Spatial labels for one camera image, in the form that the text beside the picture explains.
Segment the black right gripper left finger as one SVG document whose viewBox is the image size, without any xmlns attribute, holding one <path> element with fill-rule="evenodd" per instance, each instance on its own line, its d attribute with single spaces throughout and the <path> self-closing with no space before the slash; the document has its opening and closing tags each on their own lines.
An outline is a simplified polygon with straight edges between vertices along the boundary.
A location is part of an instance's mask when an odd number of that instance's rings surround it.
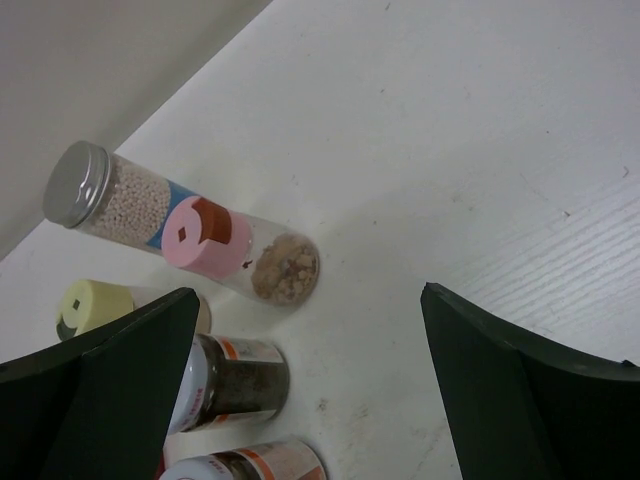
<svg viewBox="0 0 640 480">
<path fill-rule="evenodd" d="M 182 287 L 2 364 L 2 478 L 153 478 L 199 307 Z"/>
</svg>

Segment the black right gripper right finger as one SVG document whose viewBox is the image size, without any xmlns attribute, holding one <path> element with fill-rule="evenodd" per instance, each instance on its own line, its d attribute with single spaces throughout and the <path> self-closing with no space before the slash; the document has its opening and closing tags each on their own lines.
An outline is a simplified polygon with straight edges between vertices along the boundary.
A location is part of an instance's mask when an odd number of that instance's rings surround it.
<svg viewBox="0 0 640 480">
<path fill-rule="evenodd" d="M 639 367 L 425 285 L 426 337 L 465 479 L 636 479 Z"/>
</svg>

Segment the yellow-lid spice bottle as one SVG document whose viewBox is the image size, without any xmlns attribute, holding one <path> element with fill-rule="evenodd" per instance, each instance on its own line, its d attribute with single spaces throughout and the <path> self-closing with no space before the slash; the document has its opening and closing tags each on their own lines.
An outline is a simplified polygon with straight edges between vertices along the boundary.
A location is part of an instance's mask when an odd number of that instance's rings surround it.
<svg viewBox="0 0 640 480">
<path fill-rule="evenodd" d="M 80 279 L 65 291 L 55 316 L 60 342 L 100 328 L 166 295 L 155 287 L 127 286 Z"/>
</svg>

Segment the white-lid dark spice jar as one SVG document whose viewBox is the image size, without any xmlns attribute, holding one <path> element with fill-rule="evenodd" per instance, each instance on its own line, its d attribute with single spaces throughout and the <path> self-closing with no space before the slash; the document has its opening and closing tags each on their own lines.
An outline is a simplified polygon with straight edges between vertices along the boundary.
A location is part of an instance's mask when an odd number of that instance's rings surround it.
<svg viewBox="0 0 640 480">
<path fill-rule="evenodd" d="M 169 435 L 262 422 L 286 403 L 290 374 L 272 343 L 197 334 L 169 422 Z"/>
</svg>

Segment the white-lid orange spice jar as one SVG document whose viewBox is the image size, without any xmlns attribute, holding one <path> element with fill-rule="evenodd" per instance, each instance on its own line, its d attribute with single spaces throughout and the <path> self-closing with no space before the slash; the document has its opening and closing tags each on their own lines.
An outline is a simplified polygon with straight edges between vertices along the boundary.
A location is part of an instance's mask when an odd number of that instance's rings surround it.
<svg viewBox="0 0 640 480">
<path fill-rule="evenodd" d="M 323 462 L 297 437 L 180 460 L 160 480 L 327 480 Z"/>
</svg>

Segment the silver-lid white peppercorn bottle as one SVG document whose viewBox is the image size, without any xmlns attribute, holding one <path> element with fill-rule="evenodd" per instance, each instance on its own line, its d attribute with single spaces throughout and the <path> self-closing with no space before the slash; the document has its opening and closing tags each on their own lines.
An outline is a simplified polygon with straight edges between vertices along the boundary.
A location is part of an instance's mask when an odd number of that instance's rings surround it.
<svg viewBox="0 0 640 480">
<path fill-rule="evenodd" d="M 194 193 L 103 147 L 78 141 L 47 182 L 43 212 L 67 229 L 159 255 L 167 217 Z"/>
</svg>

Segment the pink-lid spice bottle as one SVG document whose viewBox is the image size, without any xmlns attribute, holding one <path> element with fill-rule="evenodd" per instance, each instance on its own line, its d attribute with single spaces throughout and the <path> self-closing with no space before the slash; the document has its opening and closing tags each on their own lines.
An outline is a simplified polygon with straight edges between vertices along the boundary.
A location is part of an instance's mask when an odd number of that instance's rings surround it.
<svg viewBox="0 0 640 480">
<path fill-rule="evenodd" d="M 274 306 L 304 303 L 320 273 L 318 248 L 307 236 L 201 196 L 170 212 L 161 251 L 173 267 Z"/>
</svg>

